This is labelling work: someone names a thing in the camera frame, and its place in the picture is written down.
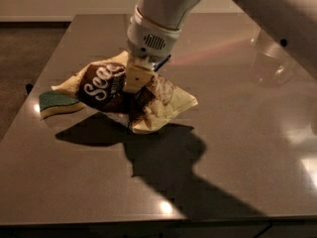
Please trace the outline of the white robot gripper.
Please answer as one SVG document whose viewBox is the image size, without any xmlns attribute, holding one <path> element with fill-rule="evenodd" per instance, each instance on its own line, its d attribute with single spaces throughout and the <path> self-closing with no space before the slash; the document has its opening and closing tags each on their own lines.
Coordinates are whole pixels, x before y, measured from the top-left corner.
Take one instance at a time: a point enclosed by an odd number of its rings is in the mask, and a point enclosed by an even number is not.
<svg viewBox="0 0 317 238">
<path fill-rule="evenodd" d="M 139 8 L 130 19 L 127 31 L 129 53 L 135 60 L 127 63 L 123 90 L 137 93 L 154 76 L 152 63 L 165 60 L 180 36 L 179 30 L 159 26 L 142 15 Z"/>
</svg>

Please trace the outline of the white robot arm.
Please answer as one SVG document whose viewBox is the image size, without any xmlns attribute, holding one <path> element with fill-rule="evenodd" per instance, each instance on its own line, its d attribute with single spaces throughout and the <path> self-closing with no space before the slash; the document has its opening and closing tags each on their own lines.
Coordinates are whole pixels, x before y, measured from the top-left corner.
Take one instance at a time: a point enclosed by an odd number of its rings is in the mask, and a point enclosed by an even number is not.
<svg viewBox="0 0 317 238">
<path fill-rule="evenodd" d="M 204 0 L 137 0 L 127 29 L 128 65 L 124 90 L 138 92 L 153 77 L 152 64 L 170 55 L 186 18 L 202 14 Z M 317 73 L 317 0 L 227 0 L 213 2 L 211 15 L 246 15 L 311 76 Z"/>
</svg>

